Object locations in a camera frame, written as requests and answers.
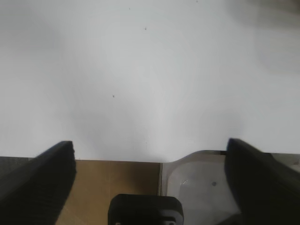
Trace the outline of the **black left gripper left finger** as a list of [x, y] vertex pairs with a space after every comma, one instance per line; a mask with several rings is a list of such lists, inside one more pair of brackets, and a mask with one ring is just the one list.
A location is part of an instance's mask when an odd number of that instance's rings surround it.
[[0, 179], [2, 225], [53, 225], [76, 175], [73, 143], [62, 141]]

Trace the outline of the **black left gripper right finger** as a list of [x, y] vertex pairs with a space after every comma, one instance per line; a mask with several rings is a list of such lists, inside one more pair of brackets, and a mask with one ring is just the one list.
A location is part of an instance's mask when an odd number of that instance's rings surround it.
[[300, 174], [271, 154], [231, 138], [225, 175], [244, 225], [300, 223]]

